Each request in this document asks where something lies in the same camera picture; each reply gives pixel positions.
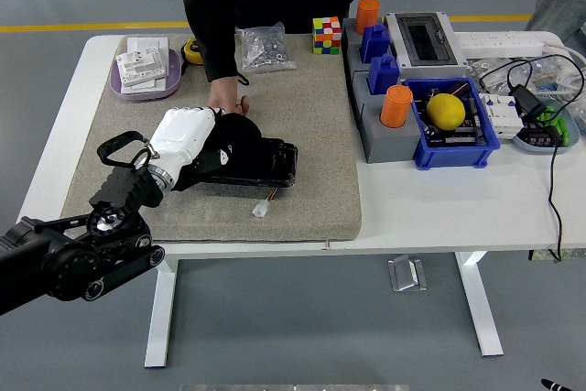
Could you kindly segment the person's right hand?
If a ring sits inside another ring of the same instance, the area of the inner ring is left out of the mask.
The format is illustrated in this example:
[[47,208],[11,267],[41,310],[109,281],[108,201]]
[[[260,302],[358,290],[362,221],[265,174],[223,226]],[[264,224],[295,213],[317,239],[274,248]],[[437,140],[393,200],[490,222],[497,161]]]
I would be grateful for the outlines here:
[[247,95],[238,97],[238,79],[224,77],[211,81],[211,88],[207,105],[212,108],[223,109],[226,113],[247,115],[249,100]]

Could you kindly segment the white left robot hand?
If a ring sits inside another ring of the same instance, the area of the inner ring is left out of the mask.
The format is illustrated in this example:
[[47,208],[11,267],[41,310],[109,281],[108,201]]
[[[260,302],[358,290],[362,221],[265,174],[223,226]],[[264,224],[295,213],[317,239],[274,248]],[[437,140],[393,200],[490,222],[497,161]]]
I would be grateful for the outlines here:
[[180,172],[193,166],[197,173],[208,173],[228,163],[230,147],[204,150],[204,144],[225,114],[221,108],[173,108],[166,111],[150,146],[154,155],[147,168],[162,190],[172,190]]

